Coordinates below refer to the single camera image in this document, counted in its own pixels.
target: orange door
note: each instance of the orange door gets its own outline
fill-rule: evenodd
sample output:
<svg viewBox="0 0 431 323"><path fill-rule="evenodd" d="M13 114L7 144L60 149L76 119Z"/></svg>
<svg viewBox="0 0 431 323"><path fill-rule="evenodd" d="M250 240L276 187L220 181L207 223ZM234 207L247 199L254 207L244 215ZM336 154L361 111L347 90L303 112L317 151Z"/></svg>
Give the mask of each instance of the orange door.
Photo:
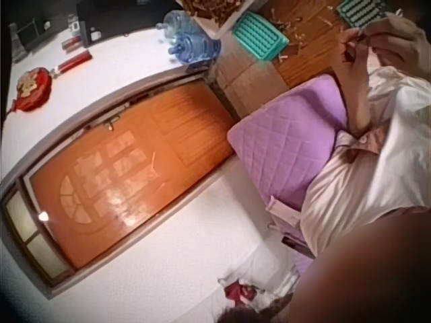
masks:
<svg viewBox="0 0 431 323"><path fill-rule="evenodd" d="M81 268L232 154L234 124L202 81L138 103L92 129L30 179L47 225Z"/></svg>

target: quilted purple cushion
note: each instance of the quilted purple cushion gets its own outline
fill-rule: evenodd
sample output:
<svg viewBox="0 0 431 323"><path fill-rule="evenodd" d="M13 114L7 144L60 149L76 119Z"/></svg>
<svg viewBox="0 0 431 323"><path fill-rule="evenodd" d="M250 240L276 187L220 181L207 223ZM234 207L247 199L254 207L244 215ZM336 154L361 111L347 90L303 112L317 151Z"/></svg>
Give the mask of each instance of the quilted purple cushion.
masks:
<svg viewBox="0 0 431 323"><path fill-rule="evenodd" d="M262 199L300 210L329 160L347 116L335 80L322 75L270 101L232 127L228 140Z"/></svg>

